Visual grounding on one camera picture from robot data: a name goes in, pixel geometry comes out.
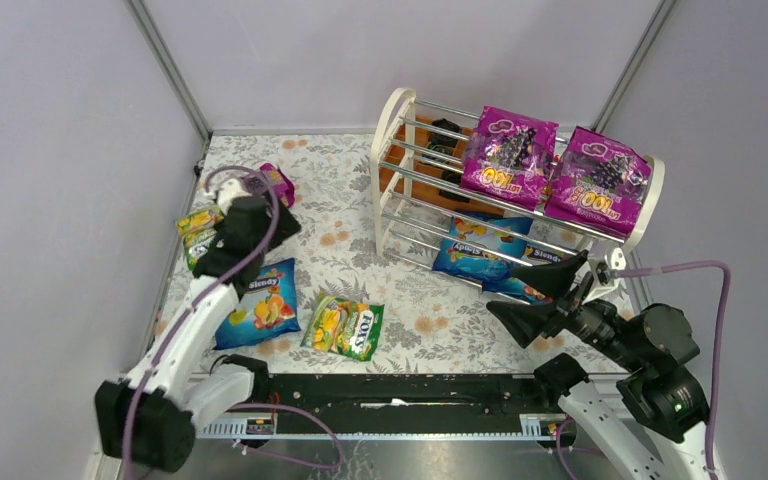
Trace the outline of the purple grape candy bag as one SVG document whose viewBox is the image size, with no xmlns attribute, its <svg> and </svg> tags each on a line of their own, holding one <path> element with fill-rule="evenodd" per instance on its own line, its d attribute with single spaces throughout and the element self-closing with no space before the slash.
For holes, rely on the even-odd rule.
<svg viewBox="0 0 768 480">
<path fill-rule="evenodd" d="M 630 147 L 577 127 L 553 170 L 544 213 L 626 239 L 651 175 L 649 164 Z"/>
<path fill-rule="evenodd" d="M 535 210 L 549 183 L 558 128 L 486 106 L 464 150 L 460 186 Z"/>
<path fill-rule="evenodd" d="M 262 164 L 259 170 L 260 174 L 250 174 L 243 179 L 246 189 L 252 194 L 262 194 L 270 186 L 286 207 L 292 207 L 295 203 L 295 184 L 272 163 Z"/>
</svg>

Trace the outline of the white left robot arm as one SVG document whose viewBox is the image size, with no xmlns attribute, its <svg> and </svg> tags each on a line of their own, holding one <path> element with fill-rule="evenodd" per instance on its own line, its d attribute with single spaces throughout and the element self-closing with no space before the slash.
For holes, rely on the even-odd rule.
<svg viewBox="0 0 768 480">
<path fill-rule="evenodd" d="M 190 379 L 219 326 L 252 291 L 265 255 L 300 225 L 262 194 L 232 200 L 216 230 L 175 319 L 136 366 L 95 392 L 101 449 L 124 464 L 175 473 L 198 432 L 234 405 L 268 397 L 266 362 L 243 355 L 222 360 L 196 385 Z"/>
</svg>

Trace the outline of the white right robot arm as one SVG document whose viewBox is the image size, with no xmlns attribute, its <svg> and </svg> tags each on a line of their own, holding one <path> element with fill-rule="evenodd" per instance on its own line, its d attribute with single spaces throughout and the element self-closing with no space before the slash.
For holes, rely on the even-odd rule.
<svg viewBox="0 0 768 480">
<path fill-rule="evenodd" d="M 602 299 L 626 278 L 715 268 L 722 286 L 715 320 L 711 386 L 704 389 L 686 365 L 700 353 L 679 308 L 653 303 L 630 320 Z M 630 269 L 621 248 L 598 255 L 583 250 L 556 263 L 516 266 L 509 275 L 549 297 L 542 305 L 491 301 L 488 310 L 526 347 L 567 331 L 627 371 L 616 389 L 625 409 L 654 445 L 649 450 L 607 406 L 592 378 L 568 354 L 534 372 L 542 400 L 565 413 L 596 443 L 625 479 L 715 479 L 722 329 L 731 270 L 703 260 Z"/>
</svg>

